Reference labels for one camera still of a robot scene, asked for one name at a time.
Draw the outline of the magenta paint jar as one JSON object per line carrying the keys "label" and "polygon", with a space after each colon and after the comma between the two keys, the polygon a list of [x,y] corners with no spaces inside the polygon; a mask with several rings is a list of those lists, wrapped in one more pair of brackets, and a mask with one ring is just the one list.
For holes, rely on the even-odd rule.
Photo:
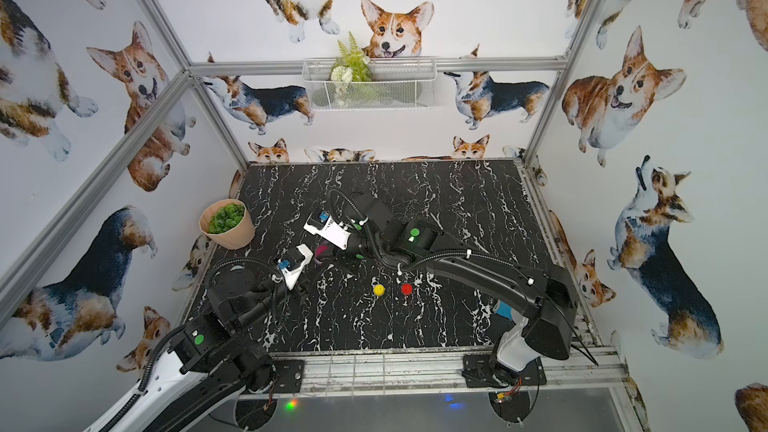
{"label": "magenta paint jar", "polygon": [[317,258],[317,259],[323,257],[327,253],[328,249],[329,249],[329,247],[326,244],[319,245],[315,249],[314,257]]}

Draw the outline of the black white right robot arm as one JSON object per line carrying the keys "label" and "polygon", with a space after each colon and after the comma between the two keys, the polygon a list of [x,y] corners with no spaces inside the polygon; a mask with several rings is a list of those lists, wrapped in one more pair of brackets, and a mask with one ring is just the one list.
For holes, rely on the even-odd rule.
{"label": "black white right robot arm", "polygon": [[424,270],[509,306],[516,316],[513,328],[495,346],[499,366],[519,372],[538,357],[570,357],[578,294],[567,269],[521,265],[473,249],[426,220],[397,221],[369,194],[349,196],[332,189],[326,198],[332,218],[350,232],[350,255],[403,274]]}

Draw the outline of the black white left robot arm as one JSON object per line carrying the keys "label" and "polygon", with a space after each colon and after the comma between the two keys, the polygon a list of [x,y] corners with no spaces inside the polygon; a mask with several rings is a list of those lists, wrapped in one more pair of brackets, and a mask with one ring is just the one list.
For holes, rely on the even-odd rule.
{"label": "black white left robot arm", "polygon": [[92,431],[187,431],[246,389],[273,381],[272,358],[249,334],[309,279],[311,253],[276,263],[224,259],[205,277],[199,315],[152,348],[138,383],[90,425]]}

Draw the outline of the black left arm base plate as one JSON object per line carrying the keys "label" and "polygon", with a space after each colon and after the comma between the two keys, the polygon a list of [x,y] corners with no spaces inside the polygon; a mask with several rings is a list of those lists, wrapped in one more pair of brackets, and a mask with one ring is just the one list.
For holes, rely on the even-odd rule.
{"label": "black left arm base plate", "polygon": [[273,360],[261,367],[253,389],[263,393],[295,394],[301,391],[306,362],[299,359]]}

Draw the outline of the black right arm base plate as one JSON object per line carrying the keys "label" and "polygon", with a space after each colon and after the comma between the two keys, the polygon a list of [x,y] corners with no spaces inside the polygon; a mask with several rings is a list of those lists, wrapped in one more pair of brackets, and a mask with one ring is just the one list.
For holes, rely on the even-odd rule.
{"label": "black right arm base plate", "polygon": [[521,372],[496,363],[491,353],[462,356],[461,375],[470,389],[505,389],[516,385],[544,386],[547,378],[540,358],[529,362]]}

